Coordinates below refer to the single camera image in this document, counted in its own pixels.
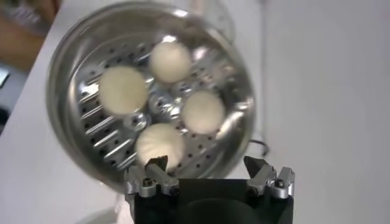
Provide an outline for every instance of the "white table surface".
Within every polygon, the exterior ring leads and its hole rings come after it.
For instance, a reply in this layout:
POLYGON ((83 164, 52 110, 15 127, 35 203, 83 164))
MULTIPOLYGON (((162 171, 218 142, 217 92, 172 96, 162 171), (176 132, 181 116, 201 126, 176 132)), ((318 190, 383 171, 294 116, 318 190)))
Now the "white table surface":
MULTIPOLYGON (((50 59, 64 34, 93 10, 118 1, 63 3, 0 138, 0 223, 76 223, 114 205, 115 193, 84 174, 62 150, 48 120, 44 89, 50 59)), ((257 0, 225 2, 239 24, 236 45, 260 96, 260 5, 257 0)), ((256 127, 259 138, 261 119, 256 127)), ((259 155, 258 146, 252 146, 252 154, 259 155)), ((246 178, 243 167, 232 177, 246 178)))
POLYGON ((389 223, 390 1, 269 0, 270 162, 296 172, 294 223, 389 223))

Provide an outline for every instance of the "metal bowl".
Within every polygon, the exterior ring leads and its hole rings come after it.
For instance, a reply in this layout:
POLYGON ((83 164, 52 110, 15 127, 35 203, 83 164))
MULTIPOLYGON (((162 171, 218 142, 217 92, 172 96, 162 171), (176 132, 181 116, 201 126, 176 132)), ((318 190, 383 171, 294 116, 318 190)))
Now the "metal bowl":
POLYGON ((170 123, 186 141, 178 177, 224 177, 246 151, 254 126, 254 94, 243 63, 222 35, 199 17, 175 7, 125 2, 75 25, 51 62, 46 103, 53 129, 71 158, 92 177, 122 192, 122 171, 136 164, 134 142, 150 124, 170 123), (153 47, 179 41, 193 57, 188 79, 165 85, 150 74, 153 47), (147 106, 114 117, 100 105, 99 76, 109 67, 136 66, 146 76, 147 106), (223 100, 227 116, 216 133, 197 135, 180 119, 183 102, 200 89, 223 100))

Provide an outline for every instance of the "steamed bun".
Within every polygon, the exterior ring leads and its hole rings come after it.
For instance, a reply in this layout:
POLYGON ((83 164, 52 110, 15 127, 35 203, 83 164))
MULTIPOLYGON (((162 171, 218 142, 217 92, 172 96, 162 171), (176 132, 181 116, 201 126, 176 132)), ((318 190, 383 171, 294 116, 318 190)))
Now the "steamed bun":
POLYGON ((168 156, 166 169, 179 165, 184 156, 185 142, 180 133, 169 124, 155 124, 138 137, 135 150, 142 165, 152 159, 168 156))
POLYGON ((145 79, 131 67, 118 66, 108 69, 99 81, 99 101, 114 115, 127 115, 139 110, 147 101, 145 79))
POLYGON ((192 94, 185 102, 182 119, 186 127, 198 134, 216 131, 225 118, 222 100, 209 91, 192 94))
POLYGON ((151 53, 149 68, 165 83, 185 79, 191 73, 191 55, 187 48, 176 42, 162 42, 151 53))

